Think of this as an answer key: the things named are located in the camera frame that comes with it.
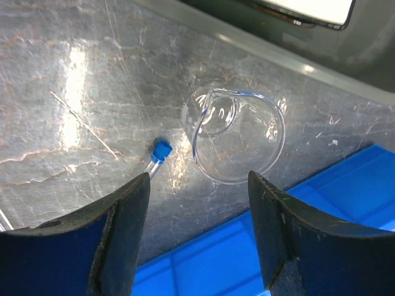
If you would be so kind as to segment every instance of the blue plastic tray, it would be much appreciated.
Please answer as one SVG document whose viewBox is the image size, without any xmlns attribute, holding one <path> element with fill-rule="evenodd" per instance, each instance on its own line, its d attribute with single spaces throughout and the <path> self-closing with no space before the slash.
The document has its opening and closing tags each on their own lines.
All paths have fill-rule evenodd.
<svg viewBox="0 0 395 296">
<path fill-rule="evenodd" d="M 290 189 L 339 218 L 395 228 L 395 155 L 371 146 Z M 138 268 L 133 296 L 269 296 L 250 212 Z"/>
</svg>

